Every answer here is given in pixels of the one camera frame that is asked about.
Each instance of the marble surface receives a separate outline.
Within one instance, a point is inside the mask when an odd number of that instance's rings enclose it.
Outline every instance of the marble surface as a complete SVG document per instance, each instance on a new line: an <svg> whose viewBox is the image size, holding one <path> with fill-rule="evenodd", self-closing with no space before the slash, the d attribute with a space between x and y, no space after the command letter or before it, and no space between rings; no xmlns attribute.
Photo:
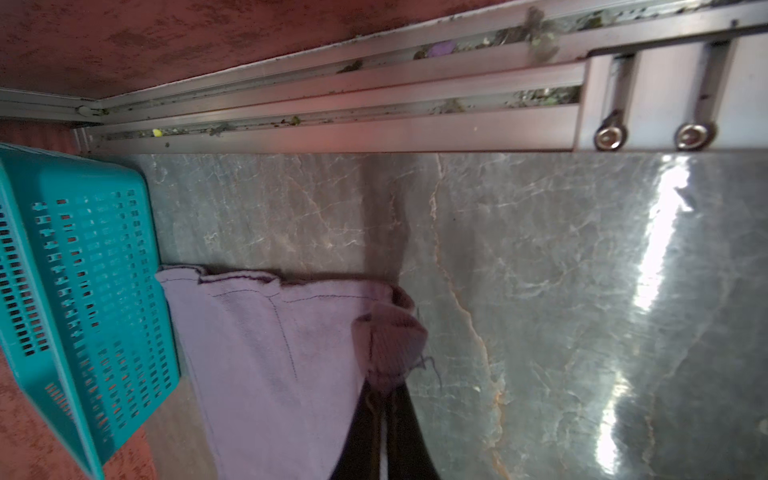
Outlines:
<svg viewBox="0 0 768 480"><path fill-rule="evenodd" d="M768 478L764 153L109 160L166 263L399 282L445 480ZM161 478L210 478L184 388L147 435Z"/></svg>

